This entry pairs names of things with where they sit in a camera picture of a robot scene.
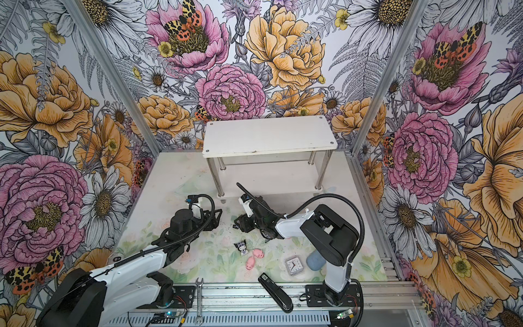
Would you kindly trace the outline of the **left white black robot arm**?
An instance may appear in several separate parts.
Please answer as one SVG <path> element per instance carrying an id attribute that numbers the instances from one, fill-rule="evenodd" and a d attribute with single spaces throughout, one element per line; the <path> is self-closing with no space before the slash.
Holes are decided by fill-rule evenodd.
<path id="1" fill-rule="evenodd" d="M 161 269 L 189 251 L 201 232 L 215 229 L 223 211 L 180 209 L 146 249 L 106 267 L 77 268 L 61 282 L 37 318 L 37 326 L 101 326 L 144 305 L 167 307 L 173 281 Z"/>

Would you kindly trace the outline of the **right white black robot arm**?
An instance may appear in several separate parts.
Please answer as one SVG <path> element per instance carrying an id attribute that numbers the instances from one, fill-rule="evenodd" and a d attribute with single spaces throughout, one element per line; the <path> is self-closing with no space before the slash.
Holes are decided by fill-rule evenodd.
<path id="1" fill-rule="evenodd" d="M 307 207 L 323 198 L 344 202 L 354 212 L 359 227 L 355 228 L 345 218 L 325 204 L 313 211 Z M 332 306 L 339 306 L 351 283 L 351 270 L 365 237 L 364 220 L 357 206 L 343 196 L 333 193 L 314 196 L 290 214 L 274 212 L 263 198 L 241 196 L 239 203 L 245 211 L 235 221 L 243 233 L 258 230 L 267 241 L 293 237 L 305 237 L 326 261 L 324 297 Z"/>

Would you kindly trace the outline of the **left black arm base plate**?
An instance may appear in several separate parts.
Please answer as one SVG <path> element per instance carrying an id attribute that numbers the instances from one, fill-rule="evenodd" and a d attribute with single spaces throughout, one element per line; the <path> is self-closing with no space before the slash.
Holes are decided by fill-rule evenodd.
<path id="1" fill-rule="evenodd" d="M 151 306 L 158 309 L 191 309 L 195 297 L 195 286 L 163 287 Z"/>

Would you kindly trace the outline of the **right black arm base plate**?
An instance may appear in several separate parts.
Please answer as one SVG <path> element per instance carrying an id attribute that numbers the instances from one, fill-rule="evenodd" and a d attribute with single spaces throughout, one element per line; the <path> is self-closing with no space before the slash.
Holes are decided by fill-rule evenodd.
<path id="1" fill-rule="evenodd" d="M 362 302 L 363 291 L 355 283 L 347 284 L 341 292 L 331 290 L 326 284 L 305 286 L 308 307 L 357 307 Z"/>

